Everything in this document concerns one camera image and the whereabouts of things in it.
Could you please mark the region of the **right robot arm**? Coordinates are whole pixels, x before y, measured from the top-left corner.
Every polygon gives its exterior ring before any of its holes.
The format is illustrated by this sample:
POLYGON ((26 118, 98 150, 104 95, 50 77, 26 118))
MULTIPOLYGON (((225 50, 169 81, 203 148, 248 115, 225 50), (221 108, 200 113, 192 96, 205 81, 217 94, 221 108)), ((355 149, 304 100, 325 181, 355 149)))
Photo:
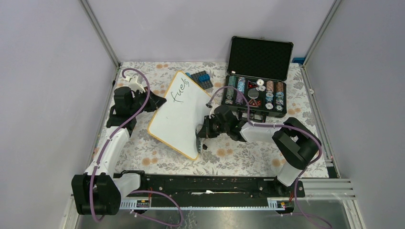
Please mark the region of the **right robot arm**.
POLYGON ((273 142, 286 162, 276 176, 275 193, 285 197, 293 190, 293 183, 310 165, 316 154, 321 154, 320 140, 298 119, 288 118, 282 124, 265 124, 236 117, 225 105, 211 110, 196 129, 196 147, 206 149, 204 139, 226 134, 238 142, 273 142))

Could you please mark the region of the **yellow framed whiteboard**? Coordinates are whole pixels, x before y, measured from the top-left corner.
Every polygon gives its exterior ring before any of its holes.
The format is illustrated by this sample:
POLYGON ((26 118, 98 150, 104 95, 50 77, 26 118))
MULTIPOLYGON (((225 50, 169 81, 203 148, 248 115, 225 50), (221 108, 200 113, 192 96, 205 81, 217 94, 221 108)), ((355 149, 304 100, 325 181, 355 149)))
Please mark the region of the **yellow framed whiteboard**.
POLYGON ((166 102, 155 112, 148 133, 184 155, 196 160, 196 127, 210 113, 206 106, 211 96, 184 72, 175 73, 166 94, 166 102))

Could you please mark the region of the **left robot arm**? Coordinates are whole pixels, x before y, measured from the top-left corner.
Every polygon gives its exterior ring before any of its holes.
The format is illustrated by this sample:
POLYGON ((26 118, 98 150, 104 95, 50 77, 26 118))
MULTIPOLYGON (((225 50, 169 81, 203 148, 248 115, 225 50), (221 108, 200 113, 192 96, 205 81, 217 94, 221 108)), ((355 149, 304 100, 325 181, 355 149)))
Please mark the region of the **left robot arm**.
POLYGON ((147 88, 132 90, 127 86, 114 91, 114 105, 106 124, 106 139, 93 162, 81 175, 72 178, 72 190, 78 214, 115 215, 122 198, 133 192, 143 196, 148 191, 147 181, 140 175, 122 175, 114 179, 119 156, 129 141, 142 112, 154 112, 166 103, 147 88))

